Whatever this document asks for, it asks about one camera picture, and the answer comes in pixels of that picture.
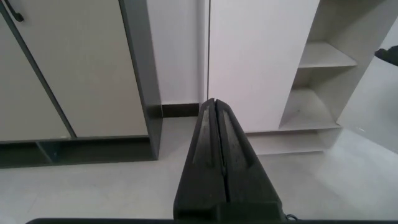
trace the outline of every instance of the dark object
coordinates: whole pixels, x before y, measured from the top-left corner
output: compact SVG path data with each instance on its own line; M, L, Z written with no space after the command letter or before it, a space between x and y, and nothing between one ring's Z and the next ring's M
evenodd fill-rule
M187 103L179 105L162 105L164 118L198 116L199 104Z
M12 5L8 0L4 0L4 2L6 3L8 9L10 10L12 16L14 16L14 19L18 22L22 22L24 20L24 17L19 12L16 12L14 10L14 8L12 7Z
M398 223L299 220L282 203L231 108L202 104L174 201L174 220L39 218L28 224Z
M388 50L379 49L378 51L376 51L376 53L374 53L374 56L385 62L398 66L398 45L393 46Z

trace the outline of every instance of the floor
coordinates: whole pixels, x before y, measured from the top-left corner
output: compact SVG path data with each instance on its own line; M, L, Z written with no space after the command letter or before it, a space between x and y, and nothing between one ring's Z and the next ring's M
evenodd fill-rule
M39 217L172 218L196 118L164 120L160 160L0 170L0 224ZM398 220L398 155L349 131L327 152L259 157L285 213Z

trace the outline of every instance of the white cabinet door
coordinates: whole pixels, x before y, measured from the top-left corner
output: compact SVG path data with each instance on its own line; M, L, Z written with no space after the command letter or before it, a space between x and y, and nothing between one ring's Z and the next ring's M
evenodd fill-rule
M278 130L318 3L211 1L209 98L244 131Z
M0 141L69 137L17 40L0 16Z
M12 5L25 18L16 26L78 137L147 134L118 1Z
M398 45L398 20L381 48ZM338 124L398 152L398 67L374 57Z

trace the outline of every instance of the shelf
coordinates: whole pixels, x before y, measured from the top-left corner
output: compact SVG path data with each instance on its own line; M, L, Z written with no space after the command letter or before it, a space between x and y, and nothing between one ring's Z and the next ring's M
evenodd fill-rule
M257 155L317 152L328 149L314 130L256 133L247 136Z
M326 42L307 43L298 65L299 68L355 66L354 61Z
M282 116L279 131L339 128L328 108L314 91L293 89Z

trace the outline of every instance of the black baseboard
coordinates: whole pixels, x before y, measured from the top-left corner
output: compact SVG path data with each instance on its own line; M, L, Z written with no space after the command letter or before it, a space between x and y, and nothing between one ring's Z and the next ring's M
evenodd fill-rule
M162 105L164 118L198 116L199 103L186 103L178 105Z
M64 139L0 144L0 168L154 161L149 137Z

